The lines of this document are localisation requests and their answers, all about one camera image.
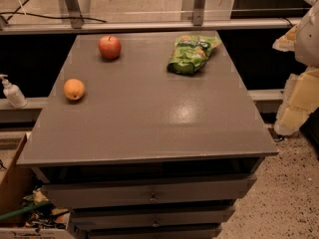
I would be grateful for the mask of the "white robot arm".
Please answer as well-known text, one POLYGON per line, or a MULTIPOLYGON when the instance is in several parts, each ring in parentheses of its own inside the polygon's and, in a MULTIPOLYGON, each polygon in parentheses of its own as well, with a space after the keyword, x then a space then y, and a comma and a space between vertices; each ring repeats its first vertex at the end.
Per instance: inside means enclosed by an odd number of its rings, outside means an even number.
POLYGON ((306 66, 299 76, 289 76, 274 124, 277 134, 291 135, 319 108, 319 1, 272 48, 292 51, 295 60, 306 66))

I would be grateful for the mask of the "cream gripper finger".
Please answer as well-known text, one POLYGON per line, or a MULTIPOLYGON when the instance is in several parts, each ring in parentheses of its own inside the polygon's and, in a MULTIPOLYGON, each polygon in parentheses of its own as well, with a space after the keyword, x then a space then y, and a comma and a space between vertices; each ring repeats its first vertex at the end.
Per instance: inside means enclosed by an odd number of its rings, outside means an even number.
POLYGON ((293 26, 279 39, 276 39, 272 48, 281 52, 293 52, 295 50, 297 25, 293 26))
POLYGON ((291 74, 285 84, 274 130, 280 135, 298 131, 319 108, 319 69, 308 67, 301 75, 291 74))

